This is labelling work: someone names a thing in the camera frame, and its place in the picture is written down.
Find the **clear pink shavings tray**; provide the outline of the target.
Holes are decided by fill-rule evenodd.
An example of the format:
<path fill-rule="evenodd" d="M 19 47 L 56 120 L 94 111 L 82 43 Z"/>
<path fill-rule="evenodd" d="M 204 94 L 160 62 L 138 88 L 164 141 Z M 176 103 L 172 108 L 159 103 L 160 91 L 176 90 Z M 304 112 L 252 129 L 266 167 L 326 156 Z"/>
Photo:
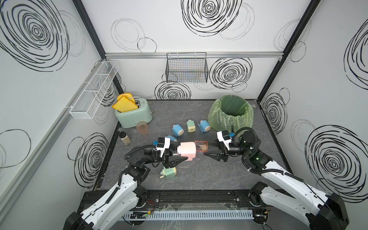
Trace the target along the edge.
<path fill-rule="evenodd" d="M 195 141 L 196 153 L 205 153 L 209 149 L 209 144 L 207 141 Z"/>

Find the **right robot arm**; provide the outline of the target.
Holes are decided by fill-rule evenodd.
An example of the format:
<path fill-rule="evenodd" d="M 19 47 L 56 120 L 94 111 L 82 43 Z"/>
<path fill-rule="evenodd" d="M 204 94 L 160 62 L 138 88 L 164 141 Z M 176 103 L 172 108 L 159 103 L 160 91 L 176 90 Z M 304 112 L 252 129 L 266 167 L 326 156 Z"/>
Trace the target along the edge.
<path fill-rule="evenodd" d="M 277 184 L 278 192 L 266 183 L 256 183 L 248 193 L 253 207 L 272 206 L 300 220 L 311 230 L 345 230 L 349 225 L 346 205 L 336 193 L 327 194 L 308 185 L 303 179 L 280 166 L 260 150 L 261 140 L 249 127 L 238 131 L 219 131 L 209 145 L 217 151 L 205 153 L 216 161 L 226 162 L 230 156 L 240 157 L 243 166 Z"/>

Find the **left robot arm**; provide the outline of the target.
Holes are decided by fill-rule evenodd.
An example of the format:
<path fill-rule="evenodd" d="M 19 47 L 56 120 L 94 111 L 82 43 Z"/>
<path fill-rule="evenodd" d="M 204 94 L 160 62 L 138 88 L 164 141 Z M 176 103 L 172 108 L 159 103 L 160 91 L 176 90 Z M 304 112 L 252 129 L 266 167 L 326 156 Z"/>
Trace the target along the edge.
<path fill-rule="evenodd" d="M 145 203 L 146 189 L 141 183 L 150 173 L 147 164 L 162 163 L 175 167 L 186 161 L 183 145 L 169 138 L 159 138 L 152 144 L 135 147 L 124 159 L 128 166 L 119 173 L 118 182 L 101 198 L 80 214 L 71 213 L 64 224 L 65 230 L 109 230 L 131 209 Z"/>

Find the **pink pencil sharpener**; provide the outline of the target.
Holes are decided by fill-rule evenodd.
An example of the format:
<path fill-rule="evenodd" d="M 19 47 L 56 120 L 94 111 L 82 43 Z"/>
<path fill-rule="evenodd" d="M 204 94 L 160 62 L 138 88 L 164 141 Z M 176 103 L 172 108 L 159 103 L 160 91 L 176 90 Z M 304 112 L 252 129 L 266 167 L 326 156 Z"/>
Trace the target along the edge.
<path fill-rule="evenodd" d="M 192 161 L 196 157 L 196 144 L 195 142 L 181 142 L 177 152 L 180 156 L 187 157 L 188 161 Z"/>

